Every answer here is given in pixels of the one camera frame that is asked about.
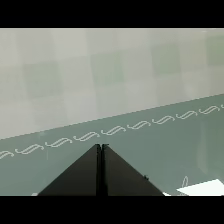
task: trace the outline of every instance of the decorative border pattern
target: decorative border pattern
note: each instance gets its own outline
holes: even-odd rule
[[[178,115],[176,114],[175,117],[173,116],[170,116],[170,115],[166,115],[164,117],[162,117],[161,119],[159,120],[155,120],[155,119],[152,119],[152,122],[150,123],[149,121],[140,121],[138,122],[137,124],[133,125],[133,126],[130,126],[129,124],[126,126],[128,129],[131,129],[131,130],[138,130],[144,126],[151,126],[152,124],[164,124],[166,122],[171,122],[171,121],[175,121],[176,119],[182,119],[182,120],[185,120],[191,116],[198,116],[199,114],[203,114],[203,115],[207,115],[207,114],[210,114],[211,112],[213,111],[221,111],[221,109],[217,106],[210,106],[209,108],[207,108],[206,110],[202,110],[202,109],[199,109],[198,112],[196,111],[187,111],[186,113],[182,114],[182,115]],[[111,136],[111,135],[114,135],[116,134],[117,132],[119,131],[123,131],[123,132],[126,132],[127,129],[124,128],[124,127],[121,127],[121,126],[116,126],[108,131],[104,131],[104,130],[101,130],[100,133],[102,135],[108,135],[108,136]],[[88,141],[89,139],[93,138],[93,137],[100,137],[100,134],[96,133],[96,132],[89,132],[81,137],[77,137],[77,136],[73,136],[73,139],[75,141],[81,141],[81,142],[85,142],[85,141]],[[69,138],[60,138],[59,140],[57,140],[56,142],[53,142],[51,144],[45,142],[45,146],[47,147],[52,147],[52,148],[57,148],[57,147],[60,147],[61,145],[63,144],[68,144],[68,143],[73,143],[74,140],[71,140]],[[38,144],[34,144],[34,145],[31,145],[29,146],[28,148],[26,149],[23,149],[21,151],[19,151],[18,149],[15,149],[15,153],[17,154],[22,154],[22,155],[28,155],[32,152],[34,152],[35,150],[44,150],[44,146],[41,146],[41,145],[38,145]],[[4,157],[6,156],[11,156],[11,157],[14,157],[14,153],[12,152],[9,152],[9,151],[2,151],[0,152],[0,159],[3,159]]]

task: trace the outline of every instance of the black triangular object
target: black triangular object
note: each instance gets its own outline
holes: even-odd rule
[[[95,196],[97,175],[97,152],[95,145],[69,166],[38,196]]]
[[[105,154],[108,196],[164,196],[108,145],[103,145],[102,150]]]

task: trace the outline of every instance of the checkered tablecloth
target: checkered tablecloth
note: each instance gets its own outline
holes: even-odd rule
[[[0,139],[223,86],[223,29],[0,29]]]

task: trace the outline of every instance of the white swirl print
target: white swirl print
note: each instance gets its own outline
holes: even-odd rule
[[[3,158],[6,157],[6,156],[11,156],[11,157],[13,157],[14,154],[13,154],[12,152],[8,152],[8,151],[2,151],[2,152],[0,152],[0,159],[3,159]]]
[[[85,142],[85,141],[89,140],[90,138],[92,138],[94,136],[100,137],[100,135],[97,134],[96,132],[89,132],[86,135],[82,136],[81,138],[77,138],[76,136],[73,136],[73,138],[75,140],[78,140],[78,141],[81,141],[81,142]]]
[[[171,116],[165,116],[163,118],[161,118],[160,120],[158,121],[155,121],[154,119],[152,119],[152,122],[155,123],[155,124],[163,124],[165,122],[167,122],[168,120],[172,119],[173,121],[175,120],[174,117],[171,117]]]
[[[211,106],[211,107],[207,108],[207,109],[204,110],[204,111],[202,111],[201,109],[199,109],[198,111],[199,111],[200,113],[202,113],[202,114],[210,114],[210,113],[211,113],[212,111],[214,111],[214,110],[218,110],[218,111],[220,111],[220,108],[217,107],[217,106]]]
[[[117,133],[118,131],[126,131],[125,128],[121,127],[121,126],[116,126],[114,128],[112,128],[111,130],[109,130],[108,132],[104,132],[103,130],[101,130],[101,133],[104,135],[114,135],[115,133]]]
[[[187,187],[187,186],[188,186],[188,176],[185,176],[181,188],[184,188],[184,187]],[[186,196],[186,194],[180,193],[178,196]]]
[[[195,114],[196,116],[198,116],[198,113],[197,112],[191,110],[191,111],[188,111],[188,112],[186,112],[185,114],[183,114],[181,116],[179,116],[178,114],[176,114],[176,117],[177,118],[180,118],[180,119],[186,119],[186,118],[190,117],[193,114]]]
[[[15,152],[19,153],[19,154],[27,155],[27,154],[30,154],[31,152],[35,151],[36,149],[44,150],[44,147],[41,145],[38,145],[38,144],[34,144],[34,145],[29,146],[26,149],[23,149],[22,151],[15,149]]]
[[[145,125],[151,126],[151,124],[148,121],[140,121],[132,127],[128,124],[127,127],[130,129],[138,130],[139,128],[141,128]]]
[[[49,146],[49,147],[59,147],[66,142],[72,143],[72,140],[69,139],[69,138],[61,138],[61,139],[57,140],[56,142],[54,142],[52,144],[48,144],[47,142],[45,142],[45,145]]]

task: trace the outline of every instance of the plaid fabric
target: plaid fabric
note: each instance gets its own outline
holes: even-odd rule
[[[1,139],[224,93],[223,29],[0,29]]]

